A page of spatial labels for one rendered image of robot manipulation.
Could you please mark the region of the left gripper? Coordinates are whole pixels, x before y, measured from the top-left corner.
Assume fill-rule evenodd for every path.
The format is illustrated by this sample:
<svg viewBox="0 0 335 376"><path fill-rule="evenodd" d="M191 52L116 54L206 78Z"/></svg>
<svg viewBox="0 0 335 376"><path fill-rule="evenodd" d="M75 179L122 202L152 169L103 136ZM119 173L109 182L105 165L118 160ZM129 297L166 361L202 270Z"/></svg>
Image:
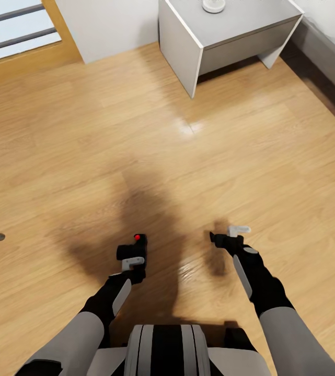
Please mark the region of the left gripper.
<svg viewBox="0 0 335 376"><path fill-rule="evenodd" d="M141 268L132 269L125 272L131 276L131 285L140 284L143 282L143 278L146 278L145 270L141 271Z"/></svg>

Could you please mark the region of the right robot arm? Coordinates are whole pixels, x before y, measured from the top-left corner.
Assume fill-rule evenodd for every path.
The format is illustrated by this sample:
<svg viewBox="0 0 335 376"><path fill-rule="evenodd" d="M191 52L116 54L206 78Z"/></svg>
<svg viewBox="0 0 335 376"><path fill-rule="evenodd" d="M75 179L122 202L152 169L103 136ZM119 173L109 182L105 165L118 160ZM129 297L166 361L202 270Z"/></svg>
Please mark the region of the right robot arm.
<svg viewBox="0 0 335 376"><path fill-rule="evenodd" d="M230 225L229 233L210 233L217 248L226 249L270 347L278 376L335 376L335 361L290 304L285 289L264 266L259 252L244 244L249 226Z"/></svg>

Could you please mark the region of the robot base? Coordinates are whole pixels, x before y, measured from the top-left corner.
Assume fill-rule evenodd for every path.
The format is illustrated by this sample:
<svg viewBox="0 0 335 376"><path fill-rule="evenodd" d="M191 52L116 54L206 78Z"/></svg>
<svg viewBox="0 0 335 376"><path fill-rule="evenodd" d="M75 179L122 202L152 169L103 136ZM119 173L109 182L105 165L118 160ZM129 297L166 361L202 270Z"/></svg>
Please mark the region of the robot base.
<svg viewBox="0 0 335 376"><path fill-rule="evenodd" d="M211 376L272 376L269 367L255 351L242 328L227 328L225 348L206 343ZM110 348L109 330L90 364L86 376L124 376L128 343Z"/></svg>

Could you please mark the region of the digital camera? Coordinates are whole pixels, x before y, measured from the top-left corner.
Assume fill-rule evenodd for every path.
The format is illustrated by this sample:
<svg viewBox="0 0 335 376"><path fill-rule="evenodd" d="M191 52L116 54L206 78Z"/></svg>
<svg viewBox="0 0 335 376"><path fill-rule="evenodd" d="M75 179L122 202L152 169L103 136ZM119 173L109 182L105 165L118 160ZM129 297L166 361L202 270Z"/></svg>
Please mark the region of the digital camera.
<svg viewBox="0 0 335 376"><path fill-rule="evenodd" d="M117 248L117 260L122 261L125 259L131 259L133 257L142 256L145 260L144 264L132 266L132 269L139 269L141 271L146 268L147 265L147 235L136 234L135 239L137 242L134 245L119 245Z"/></svg>

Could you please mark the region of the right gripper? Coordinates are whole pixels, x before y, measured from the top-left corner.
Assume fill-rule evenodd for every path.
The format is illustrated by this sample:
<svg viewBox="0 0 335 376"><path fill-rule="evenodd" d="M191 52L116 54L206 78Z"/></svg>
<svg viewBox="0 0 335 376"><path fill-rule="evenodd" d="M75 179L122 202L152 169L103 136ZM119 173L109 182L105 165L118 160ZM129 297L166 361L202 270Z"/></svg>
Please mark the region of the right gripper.
<svg viewBox="0 0 335 376"><path fill-rule="evenodd" d="M215 243L217 248L223 248L226 249L229 252L229 246L233 242L241 242L244 244L244 236L239 235L237 238L235 237L229 237L228 235L224 234L213 234L212 232L210 233L211 241Z"/></svg>

